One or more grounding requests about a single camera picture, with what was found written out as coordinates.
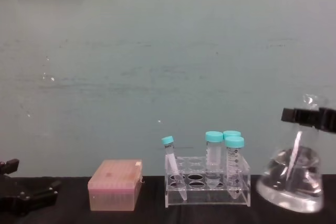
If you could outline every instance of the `glass flask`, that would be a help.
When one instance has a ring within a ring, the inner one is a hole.
[[[317,111],[327,100],[316,95],[303,96],[303,109]],[[269,202],[302,213],[323,207],[320,157],[317,151],[319,131],[312,125],[293,124],[286,140],[257,182],[257,191]]]

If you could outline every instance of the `light blue screw cap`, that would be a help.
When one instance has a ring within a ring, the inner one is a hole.
[[[220,143],[223,141],[223,134],[219,131],[208,131],[205,133],[205,140],[212,143]]]
[[[243,148],[245,140],[241,136],[228,136],[225,138],[225,145],[229,148]]]
[[[229,136],[242,136],[240,131],[224,131],[223,135],[224,135],[224,139]]]
[[[162,138],[162,143],[163,144],[170,144],[174,142],[174,138],[172,136],[166,136]]]

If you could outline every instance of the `black tabletop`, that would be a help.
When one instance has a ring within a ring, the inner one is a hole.
[[[33,211],[24,217],[0,213],[1,224],[219,224],[219,223],[336,223],[336,175],[324,175],[324,208],[316,214],[299,214],[272,205],[255,191],[258,176],[251,177],[251,207],[247,206],[170,206],[164,205],[164,177],[145,176],[133,212],[91,212],[87,190],[88,177],[57,178],[62,189],[55,206]],[[18,178],[34,189],[56,178]]]

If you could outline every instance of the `teal wall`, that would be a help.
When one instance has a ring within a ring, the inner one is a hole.
[[[205,154],[241,130],[261,173],[301,94],[336,97],[336,0],[0,0],[0,159],[87,176],[106,158],[163,174],[160,138]],[[322,171],[336,173],[322,135]]]

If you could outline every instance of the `black clamp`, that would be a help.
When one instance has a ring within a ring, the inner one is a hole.
[[[5,174],[17,171],[18,159],[0,162],[0,212],[26,215],[32,210],[56,203],[61,182],[56,181],[37,191],[30,191]]]
[[[336,110],[333,109],[305,110],[284,108],[281,120],[315,127],[325,132],[336,133]]]

